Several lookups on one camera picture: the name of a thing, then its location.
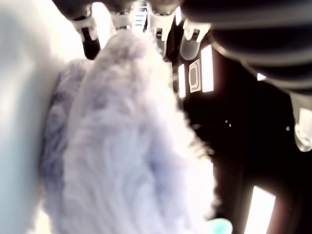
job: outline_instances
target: teal object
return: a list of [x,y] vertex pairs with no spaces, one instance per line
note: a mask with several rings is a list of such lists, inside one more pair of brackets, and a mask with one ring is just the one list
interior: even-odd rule
[[224,218],[212,219],[206,225],[206,234],[231,234],[233,231],[231,222]]

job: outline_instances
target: rectangular light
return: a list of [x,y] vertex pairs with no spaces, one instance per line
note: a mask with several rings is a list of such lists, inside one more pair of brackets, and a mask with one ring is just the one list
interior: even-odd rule
[[181,16],[181,8],[178,7],[176,10],[175,10],[175,24],[176,25],[179,25],[180,22],[182,20],[182,16]]
[[209,92],[214,90],[214,70],[213,70],[213,54],[212,47],[208,45],[201,50],[201,75],[202,90]]
[[254,186],[245,234],[267,233],[274,203],[274,195]]
[[261,81],[261,80],[264,80],[264,79],[266,79],[266,77],[265,77],[264,75],[258,73],[258,75],[257,75],[257,80],[258,80],[258,81]]
[[185,97],[185,72],[184,72],[184,64],[179,66],[178,68],[178,74],[179,74],[179,97],[184,98]]
[[[215,201],[214,165],[210,159],[202,157],[195,162],[194,170],[187,176],[187,196],[192,203],[192,208],[202,216],[212,214],[212,204]],[[203,234],[212,234],[205,228]]]

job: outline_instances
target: white wall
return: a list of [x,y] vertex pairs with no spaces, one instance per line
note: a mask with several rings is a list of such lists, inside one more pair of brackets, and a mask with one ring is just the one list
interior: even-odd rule
[[65,63],[83,50],[50,0],[0,0],[0,35],[0,232],[24,234],[39,199],[51,93]]

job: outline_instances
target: fluffy white fur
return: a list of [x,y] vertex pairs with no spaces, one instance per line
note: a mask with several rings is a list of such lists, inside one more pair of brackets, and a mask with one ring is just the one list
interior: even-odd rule
[[152,37],[119,31],[59,107],[63,117],[52,107],[42,174],[55,234],[200,231],[212,214],[212,167],[169,77]]

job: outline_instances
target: plush toy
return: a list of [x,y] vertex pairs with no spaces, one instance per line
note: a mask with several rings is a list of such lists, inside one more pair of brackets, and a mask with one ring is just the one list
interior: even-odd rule
[[120,30],[61,73],[41,172],[53,234],[230,234],[204,144],[149,34]]

